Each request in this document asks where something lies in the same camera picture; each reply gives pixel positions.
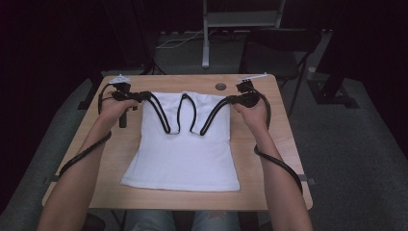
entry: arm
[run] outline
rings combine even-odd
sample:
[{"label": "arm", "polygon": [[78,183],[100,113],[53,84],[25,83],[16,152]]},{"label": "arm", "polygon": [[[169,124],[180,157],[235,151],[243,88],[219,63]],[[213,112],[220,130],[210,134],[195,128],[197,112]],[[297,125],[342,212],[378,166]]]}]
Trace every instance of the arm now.
[{"label": "arm", "polygon": [[[265,102],[260,100],[257,105],[249,109],[241,104],[235,104],[234,107],[242,114],[258,149],[282,160],[268,132]],[[261,158],[261,163],[273,230],[313,230],[303,196],[292,176],[280,166],[264,158]]]},{"label": "arm", "polygon": [[[104,100],[101,115],[90,128],[78,153],[105,137],[123,112],[137,105],[135,100]],[[81,230],[95,189],[104,147],[105,143],[97,146],[64,173],[45,203],[38,230]]]}]

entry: jeans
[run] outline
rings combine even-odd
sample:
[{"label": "jeans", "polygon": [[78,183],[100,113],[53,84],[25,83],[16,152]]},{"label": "jeans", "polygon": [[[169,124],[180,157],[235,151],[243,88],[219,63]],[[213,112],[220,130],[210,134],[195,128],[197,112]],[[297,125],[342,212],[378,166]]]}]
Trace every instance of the jeans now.
[{"label": "jeans", "polygon": [[[129,210],[125,231],[176,231],[171,211]],[[240,231],[237,212],[196,211],[191,231]]]}]

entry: hand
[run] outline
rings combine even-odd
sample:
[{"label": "hand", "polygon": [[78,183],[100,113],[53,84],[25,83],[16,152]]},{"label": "hand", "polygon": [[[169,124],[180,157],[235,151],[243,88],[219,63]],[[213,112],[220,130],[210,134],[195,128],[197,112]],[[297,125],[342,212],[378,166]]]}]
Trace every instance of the hand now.
[{"label": "hand", "polygon": [[100,116],[107,119],[107,122],[115,124],[128,108],[136,107],[138,105],[138,101],[133,99],[116,101],[112,98],[112,92],[110,91],[102,97],[102,110]]},{"label": "hand", "polygon": [[242,114],[246,126],[254,132],[255,129],[267,128],[267,106],[264,100],[260,99],[252,108],[246,108],[242,104],[234,104],[234,108]]}]

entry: forearm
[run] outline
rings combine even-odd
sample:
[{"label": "forearm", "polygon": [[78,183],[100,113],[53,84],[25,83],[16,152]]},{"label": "forearm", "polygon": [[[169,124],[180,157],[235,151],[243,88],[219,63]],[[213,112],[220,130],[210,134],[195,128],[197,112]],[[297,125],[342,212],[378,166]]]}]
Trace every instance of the forearm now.
[{"label": "forearm", "polygon": [[[282,160],[265,127],[252,128],[259,151]],[[312,230],[303,196],[292,176],[261,157],[265,194],[273,230]]]},{"label": "forearm", "polygon": [[[99,117],[79,153],[105,137],[112,124]],[[51,192],[44,206],[38,230],[81,230],[93,196],[105,144],[70,167]]]}]

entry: gray carpet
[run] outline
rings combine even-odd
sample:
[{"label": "gray carpet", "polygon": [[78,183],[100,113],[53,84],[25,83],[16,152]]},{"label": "gray carpet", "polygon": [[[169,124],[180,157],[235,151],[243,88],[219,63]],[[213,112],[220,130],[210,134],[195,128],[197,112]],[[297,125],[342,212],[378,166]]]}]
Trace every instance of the gray carpet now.
[{"label": "gray carpet", "polygon": [[[161,42],[183,36],[162,36]],[[166,74],[237,73],[243,35],[236,40],[211,43],[210,67],[201,68],[201,40],[173,49],[158,49],[155,60]],[[323,35],[309,65],[317,66],[329,41]],[[134,71],[106,71],[102,75],[131,74]],[[78,128],[85,111],[77,111],[90,88],[84,82],[61,106],[36,156],[20,182],[12,201],[0,218],[1,230],[35,230],[41,200]],[[299,92],[290,123],[311,186],[314,206],[310,215],[315,230],[408,230],[408,163],[392,134],[375,110],[364,86],[350,79],[344,88],[359,109],[342,105],[317,105],[306,83]],[[288,106],[294,83],[282,89]],[[107,223],[106,230],[118,230],[109,210],[91,210]],[[123,211],[116,211],[119,216]]]}]

